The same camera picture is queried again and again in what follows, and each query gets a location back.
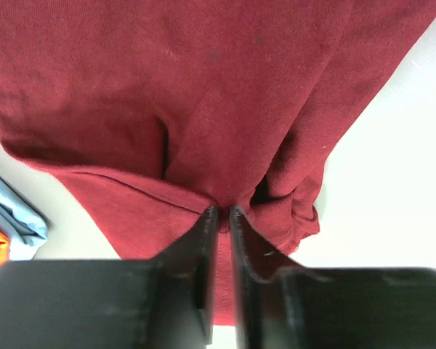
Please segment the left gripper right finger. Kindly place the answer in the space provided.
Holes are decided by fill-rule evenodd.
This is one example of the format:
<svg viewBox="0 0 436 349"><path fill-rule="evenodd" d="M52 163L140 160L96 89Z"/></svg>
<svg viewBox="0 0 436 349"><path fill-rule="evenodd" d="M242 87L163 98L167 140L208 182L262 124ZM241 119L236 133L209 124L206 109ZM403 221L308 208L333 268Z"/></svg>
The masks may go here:
<svg viewBox="0 0 436 349"><path fill-rule="evenodd" d="M294 282L299 266L230 210L235 328L239 348L303 348Z"/></svg>

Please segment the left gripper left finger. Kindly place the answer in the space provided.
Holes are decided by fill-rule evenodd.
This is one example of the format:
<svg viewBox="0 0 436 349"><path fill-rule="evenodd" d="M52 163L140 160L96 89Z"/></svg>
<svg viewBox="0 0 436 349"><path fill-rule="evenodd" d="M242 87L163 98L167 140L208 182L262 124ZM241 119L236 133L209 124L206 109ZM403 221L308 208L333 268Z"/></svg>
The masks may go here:
<svg viewBox="0 0 436 349"><path fill-rule="evenodd" d="M211 344L218 222L218 209L206 208L189 231L153 258L146 348Z"/></svg>

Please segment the dark red t-shirt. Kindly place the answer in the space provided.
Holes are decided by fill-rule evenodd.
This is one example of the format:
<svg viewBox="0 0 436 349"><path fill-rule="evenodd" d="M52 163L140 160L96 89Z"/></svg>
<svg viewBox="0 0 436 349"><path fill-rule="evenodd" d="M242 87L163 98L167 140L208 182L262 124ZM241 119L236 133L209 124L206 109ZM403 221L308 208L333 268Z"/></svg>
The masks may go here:
<svg viewBox="0 0 436 349"><path fill-rule="evenodd" d="M0 143L56 177L117 254L152 257L220 209L286 254L319 228L328 155L436 1L0 1Z"/></svg>

